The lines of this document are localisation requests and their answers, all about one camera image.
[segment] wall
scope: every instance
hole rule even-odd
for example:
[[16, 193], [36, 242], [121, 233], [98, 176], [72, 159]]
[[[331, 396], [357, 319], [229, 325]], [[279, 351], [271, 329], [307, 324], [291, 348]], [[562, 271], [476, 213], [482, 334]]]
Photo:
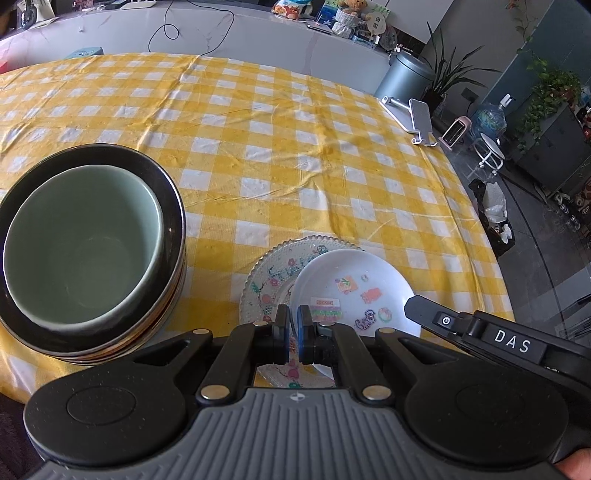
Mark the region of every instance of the wall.
[[[530, 18], [542, 19], [552, 0], [528, 0]], [[446, 46], [446, 57], [457, 47], [456, 58], [461, 59], [479, 45], [485, 47], [468, 60], [476, 67], [504, 71], [523, 46], [523, 36], [515, 29], [512, 11], [505, 8], [506, 0], [454, 0], [443, 17], [440, 28]], [[423, 55], [434, 58], [433, 46], [428, 44]], [[470, 72], [469, 77], [491, 87], [500, 76], [494, 72]], [[465, 87], [479, 95], [476, 103], [485, 97], [488, 88], [460, 84], [449, 91], [446, 108], [456, 115], [465, 115], [469, 102], [461, 96]]]
[[[591, 83], [591, 14], [576, 0], [554, 0], [548, 13], [532, 35], [527, 48], [549, 64], [576, 73], [582, 85]], [[506, 93], [515, 98], [508, 113], [519, 108], [537, 83], [535, 72], [527, 70], [531, 56], [516, 56], [487, 100], [497, 102]]]
[[439, 25], [452, 0], [374, 0], [390, 9], [386, 22], [412, 35], [423, 43], [429, 41], [427, 21], [432, 28]]

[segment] green plant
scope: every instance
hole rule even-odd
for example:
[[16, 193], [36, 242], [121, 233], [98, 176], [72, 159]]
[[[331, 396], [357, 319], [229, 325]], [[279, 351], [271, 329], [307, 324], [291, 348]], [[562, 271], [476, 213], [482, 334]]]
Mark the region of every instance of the green plant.
[[497, 72], [502, 73], [500, 70], [495, 69], [481, 69], [477, 68], [474, 65], [464, 65], [465, 61], [472, 57], [477, 51], [482, 49], [484, 45], [481, 45], [478, 48], [475, 48], [469, 53], [466, 53], [460, 61], [458, 61], [455, 65], [453, 64], [453, 57], [456, 54], [456, 48], [454, 47], [452, 51], [452, 55], [450, 56], [449, 60], [445, 58], [445, 44], [443, 41], [443, 33], [441, 28], [439, 29], [439, 38], [441, 40], [441, 52], [437, 51], [437, 45], [435, 42], [435, 36], [433, 34], [433, 30], [431, 29], [431, 25], [427, 22], [427, 26], [429, 27], [429, 33], [431, 34], [431, 40], [433, 42], [433, 50], [435, 51], [435, 65], [429, 66], [435, 72], [435, 80], [433, 80], [433, 84], [431, 86], [431, 90], [438, 95], [443, 95], [446, 93], [452, 86], [458, 83], [471, 83], [472, 85], [478, 85], [479, 87], [486, 88], [486, 85], [482, 83], [466, 77], [466, 73], [473, 72], [475, 70], [481, 70], [484, 72]]
[[508, 0], [505, 5], [507, 10], [511, 10], [513, 13], [513, 21], [515, 22], [515, 29], [523, 37], [523, 42], [527, 43], [531, 40], [531, 34], [535, 30], [533, 22], [537, 17], [531, 17], [527, 12], [527, 0]]
[[[521, 135], [531, 133], [535, 145], [538, 145], [542, 133], [540, 122], [554, 115], [563, 102], [577, 101], [581, 93], [581, 82], [573, 72], [550, 67], [547, 60], [539, 58], [533, 52], [530, 55], [532, 62], [527, 69], [535, 70], [540, 81], [531, 89], [531, 102], [521, 117], [517, 131]], [[527, 149], [524, 140], [521, 140], [519, 149]]]

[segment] cabinet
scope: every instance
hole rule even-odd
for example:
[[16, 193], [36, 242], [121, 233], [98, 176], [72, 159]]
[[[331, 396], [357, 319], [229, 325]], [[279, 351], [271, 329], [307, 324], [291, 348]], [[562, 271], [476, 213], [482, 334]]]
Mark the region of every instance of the cabinet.
[[532, 146], [517, 164], [552, 193], [561, 190], [573, 196], [591, 177], [591, 145], [566, 106], [545, 127], [539, 145]]

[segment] decorative glass plate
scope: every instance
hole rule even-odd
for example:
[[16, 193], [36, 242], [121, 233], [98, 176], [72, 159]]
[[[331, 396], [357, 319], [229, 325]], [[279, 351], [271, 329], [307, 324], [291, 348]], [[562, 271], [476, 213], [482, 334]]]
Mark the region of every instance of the decorative glass plate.
[[[277, 306], [289, 305], [291, 288], [303, 268], [319, 255], [343, 248], [359, 248], [332, 236], [307, 236], [288, 240], [269, 250], [255, 264], [246, 279], [240, 297], [239, 321], [258, 320], [272, 322]], [[288, 365], [264, 365], [259, 373], [275, 387], [321, 388], [334, 384], [332, 379], [319, 373], [312, 365], [298, 362], [297, 341], [290, 336]]]

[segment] cable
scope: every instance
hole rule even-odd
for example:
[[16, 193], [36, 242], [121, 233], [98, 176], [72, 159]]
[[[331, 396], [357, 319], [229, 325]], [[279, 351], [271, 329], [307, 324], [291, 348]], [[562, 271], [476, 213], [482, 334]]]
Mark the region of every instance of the cable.
[[199, 7], [199, 8], [209, 8], [210, 10], [217, 10], [218, 12], [227, 12], [227, 13], [229, 13], [232, 16], [232, 21], [230, 22], [230, 26], [226, 30], [226, 34], [223, 36], [222, 41], [220, 43], [218, 43], [217, 44], [217, 47], [215, 47], [213, 50], [210, 50], [210, 51], [207, 51], [207, 52], [201, 54], [202, 56], [209, 55], [210, 53], [216, 51], [220, 47], [220, 45], [223, 43], [223, 41], [226, 40], [226, 37], [230, 33], [230, 29], [232, 28], [232, 25], [234, 24], [234, 19], [236, 18], [234, 16], [234, 12], [231, 11], [231, 10], [226, 10], [224, 8], [207, 7], [205, 5], [195, 4], [191, 0], [187, 0], [187, 2], [189, 2], [191, 5], [195, 5], [196, 7]]
[[473, 103], [474, 103], [474, 100], [472, 100], [470, 103], [468, 103], [468, 108], [466, 108], [466, 116], [468, 116], [468, 112], [470, 111], [470, 107], [472, 106]]
[[565, 335], [566, 339], [568, 340], [569, 333], [566, 328], [566, 322], [564, 321], [564, 314], [563, 314], [562, 308], [560, 307], [560, 300], [558, 299], [558, 294], [556, 293], [556, 286], [554, 285], [554, 282], [552, 281], [552, 275], [550, 275], [550, 270], [548, 269], [548, 265], [546, 264], [546, 260], [544, 259], [544, 255], [542, 254], [542, 250], [540, 249], [538, 241], [536, 240], [534, 233], [530, 227], [530, 223], [527, 221], [527, 218], [525, 217], [523, 210], [519, 206], [519, 203], [517, 203], [517, 199], [515, 198], [515, 195], [513, 194], [513, 192], [511, 191], [511, 189], [507, 185], [506, 180], [510, 181], [513, 185], [519, 187], [520, 189], [522, 189], [522, 190], [524, 190], [524, 189], [520, 185], [517, 185], [516, 182], [512, 181], [511, 179], [509, 179], [505, 176], [501, 176], [501, 180], [505, 184], [505, 188], [507, 189], [507, 191], [509, 191], [509, 195], [511, 195], [511, 198], [513, 198], [513, 202], [515, 203], [517, 209], [519, 210], [519, 213], [521, 214], [521, 217], [523, 218], [525, 225], [527, 226], [527, 229], [530, 231], [531, 239], [534, 241], [535, 249], [540, 254], [540, 258], [542, 259], [542, 264], [544, 265], [544, 269], [546, 270], [546, 275], [548, 275], [548, 281], [550, 282], [550, 287], [552, 288], [552, 293], [554, 293], [554, 300], [556, 301], [556, 307], [558, 308], [558, 313], [560, 314], [560, 323], [562, 323], [564, 335]]
[[[166, 9], [166, 12], [164, 12], [164, 24], [161, 25], [158, 30], [156, 30], [154, 32], [154, 34], [150, 37], [150, 40], [148, 40], [148, 51], [152, 52], [150, 50], [150, 43], [152, 42], [152, 39], [156, 36], [156, 33], [158, 33], [160, 30], [164, 29], [164, 35], [166, 36], [167, 39], [169, 40], [176, 40], [179, 36], [180, 36], [180, 32], [177, 28], [176, 25], [172, 24], [172, 23], [166, 23], [166, 14], [168, 13], [168, 10], [170, 10], [170, 7], [173, 6], [173, 2], [174, 0], [170, 0], [170, 4], [168, 5], [168, 8]], [[226, 30], [226, 34], [223, 36], [221, 42], [219, 44], [217, 44], [217, 46], [205, 53], [202, 53], [201, 56], [205, 56], [205, 55], [209, 55], [210, 53], [213, 53], [214, 51], [216, 51], [223, 43], [224, 40], [226, 40], [226, 37], [228, 36], [228, 34], [230, 33], [230, 29], [232, 28], [233, 24], [234, 24], [234, 20], [236, 19], [236, 17], [234, 16], [234, 12], [232, 12], [231, 10], [226, 10], [224, 8], [216, 8], [216, 7], [207, 7], [205, 5], [199, 5], [196, 4], [194, 2], [192, 2], [191, 0], [187, 0], [187, 2], [189, 2], [191, 5], [195, 5], [196, 7], [199, 8], [209, 8], [210, 10], [217, 10], [218, 12], [227, 12], [232, 16], [232, 21], [230, 22], [230, 26], [228, 27], [228, 30]], [[176, 31], [177, 31], [177, 36], [176, 37], [170, 37], [167, 33], [166, 33], [166, 27], [173, 27]]]
[[[156, 33], [158, 33], [160, 30], [164, 29], [164, 35], [169, 40], [176, 40], [178, 38], [178, 36], [181, 34], [181, 32], [178, 31], [178, 28], [176, 25], [173, 25], [172, 23], [166, 23], [166, 14], [168, 13], [168, 10], [170, 10], [170, 7], [173, 6], [173, 2], [174, 2], [174, 0], [170, 0], [168, 8], [166, 9], [166, 12], [164, 12], [164, 24], [161, 25], [160, 27], [158, 27], [158, 30], [156, 30], [153, 33], [153, 35], [150, 37], [150, 39], [148, 40], [148, 51], [149, 52], [152, 52], [152, 50], [150, 50], [150, 43], [152, 42], [153, 38], [156, 36]], [[174, 38], [169, 37], [168, 34], [166, 33], [166, 27], [173, 27], [177, 31], [177, 36]]]

